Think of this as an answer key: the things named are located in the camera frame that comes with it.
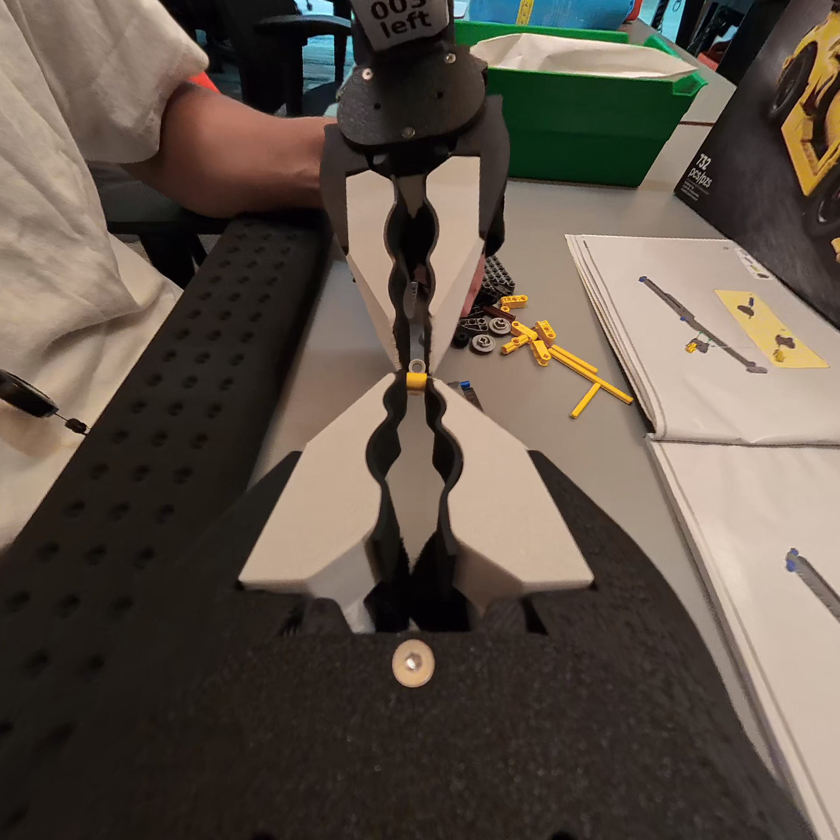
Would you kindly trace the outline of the cluster of yellow lego pieces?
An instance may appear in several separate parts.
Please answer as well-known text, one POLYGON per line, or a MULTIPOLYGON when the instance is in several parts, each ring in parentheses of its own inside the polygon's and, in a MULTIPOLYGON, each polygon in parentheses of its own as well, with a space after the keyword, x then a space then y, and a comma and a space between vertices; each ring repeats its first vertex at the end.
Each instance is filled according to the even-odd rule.
POLYGON ((537 320, 533 326, 522 322, 518 312, 529 303, 528 296, 511 295, 499 299, 499 319, 507 321, 511 338, 502 345, 500 354, 510 355, 521 347, 528 346, 534 360, 546 368, 556 361, 589 383, 589 388, 570 411, 570 419, 578 419, 599 393, 606 393, 624 405, 632 405, 634 398, 622 389, 603 379, 597 367, 557 343, 557 333, 548 320, 537 320))

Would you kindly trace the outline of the green plastic bin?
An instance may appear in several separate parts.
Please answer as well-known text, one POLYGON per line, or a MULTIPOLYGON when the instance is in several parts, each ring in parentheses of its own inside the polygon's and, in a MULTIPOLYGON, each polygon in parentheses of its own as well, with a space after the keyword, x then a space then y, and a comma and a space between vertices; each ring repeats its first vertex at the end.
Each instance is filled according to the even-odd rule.
MULTIPOLYGON (((617 31, 467 20, 459 20, 455 32, 458 43, 469 48, 485 39, 526 32, 632 44, 617 31)), ((639 46, 677 56, 656 35, 639 46)), ((488 67, 488 92, 501 96, 510 135, 510 176, 640 186, 707 84, 694 69, 675 80, 639 80, 488 67)))

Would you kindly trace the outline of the person's left hand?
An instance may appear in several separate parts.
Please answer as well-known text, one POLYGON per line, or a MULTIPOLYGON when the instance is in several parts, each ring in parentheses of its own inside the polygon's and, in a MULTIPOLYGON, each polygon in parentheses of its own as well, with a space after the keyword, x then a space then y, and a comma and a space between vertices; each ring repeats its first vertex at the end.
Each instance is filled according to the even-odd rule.
POLYGON ((460 311, 460 317, 465 318, 468 317, 469 311, 473 308, 476 297, 479 294, 479 291, 482 286, 482 282, 484 279, 485 274, 485 265, 486 265, 486 256, 482 254, 478 260, 478 264, 476 266, 476 270, 474 276, 471 279, 469 289, 465 298, 464 305, 460 311))

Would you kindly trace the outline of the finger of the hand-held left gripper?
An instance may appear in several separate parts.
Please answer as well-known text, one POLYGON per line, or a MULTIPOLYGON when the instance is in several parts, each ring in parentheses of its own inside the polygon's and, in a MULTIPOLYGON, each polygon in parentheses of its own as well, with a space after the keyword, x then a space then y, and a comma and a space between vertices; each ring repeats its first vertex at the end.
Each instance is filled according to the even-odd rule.
POLYGON ((480 158, 454 156, 426 178, 424 208, 433 218, 423 255, 427 282, 424 359, 438 368, 455 334, 485 243, 480 237, 480 158))
POLYGON ((346 180, 349 249, 347 263, 376 336, 394 370, 402 368, 394 335, 396 306, 389 284, 395 260, 385 240, 385 229, 396 203, 391 180, 373 171, 346 180))

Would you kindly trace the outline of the white paper sheet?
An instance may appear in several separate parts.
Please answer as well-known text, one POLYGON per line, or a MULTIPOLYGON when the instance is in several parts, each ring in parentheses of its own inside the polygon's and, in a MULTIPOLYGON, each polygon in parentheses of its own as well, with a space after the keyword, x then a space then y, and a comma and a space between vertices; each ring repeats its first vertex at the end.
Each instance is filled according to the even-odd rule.
POLYGON ((489 68, 639 80, 675 80, 694 72, 683 59, 654 47, 585 38, 522 34, 487 38, 470 53, 489 68))

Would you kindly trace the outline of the stack of long black lego beams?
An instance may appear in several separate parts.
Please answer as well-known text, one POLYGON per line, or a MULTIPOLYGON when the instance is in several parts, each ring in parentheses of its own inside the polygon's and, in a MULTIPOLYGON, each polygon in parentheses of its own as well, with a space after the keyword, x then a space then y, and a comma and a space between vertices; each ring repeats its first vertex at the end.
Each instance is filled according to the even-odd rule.
POLYGON ((487 257, 483 280, 476 296, 481 305, 496 305, 502 298, 516 293, 516 283, 496 256, 487 257))

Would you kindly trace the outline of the light grey lego pin connector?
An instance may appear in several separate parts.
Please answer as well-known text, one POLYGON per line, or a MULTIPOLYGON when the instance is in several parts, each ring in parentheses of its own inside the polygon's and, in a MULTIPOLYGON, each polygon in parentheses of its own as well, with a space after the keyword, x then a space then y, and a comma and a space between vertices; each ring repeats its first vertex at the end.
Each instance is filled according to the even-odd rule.
POLYGON ((427 304, 426 285, 418 279, 411 280, 403 303, 409 329, 407 369, 410 373, 428 373, 425 338, 427 304))

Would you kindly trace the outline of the person's left forearm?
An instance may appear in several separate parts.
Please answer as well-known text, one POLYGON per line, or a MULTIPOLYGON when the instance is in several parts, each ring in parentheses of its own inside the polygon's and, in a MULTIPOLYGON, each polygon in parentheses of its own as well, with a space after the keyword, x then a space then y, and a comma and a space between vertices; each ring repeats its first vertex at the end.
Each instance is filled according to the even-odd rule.
POLYGON ((322 209, 325 131, 334 122, 279 118, 187 82, 165 106, 157 152, 122 168, 207 217, 322 209))

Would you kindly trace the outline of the lego set box with yellow car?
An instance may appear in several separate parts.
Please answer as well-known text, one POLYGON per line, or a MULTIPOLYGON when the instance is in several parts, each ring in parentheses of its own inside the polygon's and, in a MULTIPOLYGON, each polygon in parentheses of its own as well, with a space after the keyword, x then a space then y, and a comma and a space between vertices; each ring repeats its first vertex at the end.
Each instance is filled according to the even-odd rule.
POLYGON ((756 2, 719 66, 738 82, 675 196, 839 325, 838 2, 756 2))

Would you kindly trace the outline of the black perforated board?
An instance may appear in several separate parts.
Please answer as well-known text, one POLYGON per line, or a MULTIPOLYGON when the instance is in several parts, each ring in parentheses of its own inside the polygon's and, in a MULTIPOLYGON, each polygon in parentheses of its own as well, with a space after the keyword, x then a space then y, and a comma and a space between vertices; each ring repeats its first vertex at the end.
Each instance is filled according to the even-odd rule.
POLYGON ((2 557, 2 838, 245 490, 331 238, 319 211, 232 222, 2 557))

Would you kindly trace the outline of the black office chair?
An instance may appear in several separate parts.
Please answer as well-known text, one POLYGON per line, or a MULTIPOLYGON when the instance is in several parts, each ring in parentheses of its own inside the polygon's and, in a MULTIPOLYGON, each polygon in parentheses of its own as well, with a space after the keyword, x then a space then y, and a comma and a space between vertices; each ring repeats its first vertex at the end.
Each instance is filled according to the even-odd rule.
POLYGON ((288 117, 322 116, 336 102, 350 57, 350 2, 163 1, 195 42, 204 35, 206 73, 221 92, 251 108, 288 117), (332 47, 306 89, 305 48, 332 47))

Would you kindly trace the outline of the light blue package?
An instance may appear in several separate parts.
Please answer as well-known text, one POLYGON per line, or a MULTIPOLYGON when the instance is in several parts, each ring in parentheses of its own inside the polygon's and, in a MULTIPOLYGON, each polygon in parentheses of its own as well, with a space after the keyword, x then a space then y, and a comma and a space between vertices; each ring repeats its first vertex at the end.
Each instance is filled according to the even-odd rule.
POLYGON ((635 1, 470 1, 470 21, 549 28, 615 30, 635 1))

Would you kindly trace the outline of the instruction booklet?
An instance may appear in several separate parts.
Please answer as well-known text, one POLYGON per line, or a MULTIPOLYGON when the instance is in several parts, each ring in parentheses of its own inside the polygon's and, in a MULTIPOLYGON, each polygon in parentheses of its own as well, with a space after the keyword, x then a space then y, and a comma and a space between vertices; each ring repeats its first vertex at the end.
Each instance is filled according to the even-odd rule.
POLYGON ((566 241, 773 761, 838 838, 838 331, 731 240, 566 241))

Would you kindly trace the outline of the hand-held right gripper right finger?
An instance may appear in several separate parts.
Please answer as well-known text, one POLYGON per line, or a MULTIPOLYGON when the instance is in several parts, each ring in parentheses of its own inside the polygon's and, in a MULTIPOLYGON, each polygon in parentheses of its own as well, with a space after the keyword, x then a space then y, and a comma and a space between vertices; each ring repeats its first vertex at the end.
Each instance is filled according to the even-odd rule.
POLYGON ((497 602, 583 590, 594 572, 539 466, 552 464, 441 382, 425 385, 437 526, 415 563, 415 624, 462 632, 497 602))

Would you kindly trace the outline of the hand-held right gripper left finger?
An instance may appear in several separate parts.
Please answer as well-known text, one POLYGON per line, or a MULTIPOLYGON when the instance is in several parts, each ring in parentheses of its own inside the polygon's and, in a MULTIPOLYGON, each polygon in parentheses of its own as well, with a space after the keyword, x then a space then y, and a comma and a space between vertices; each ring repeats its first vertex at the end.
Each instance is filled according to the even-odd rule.
POLYGON ((406 373, 382 377, 301 451, 239 573, 246 589, 330 599, 373 632, 365 598, 386 577, 374 531, 399 456, 406 373))

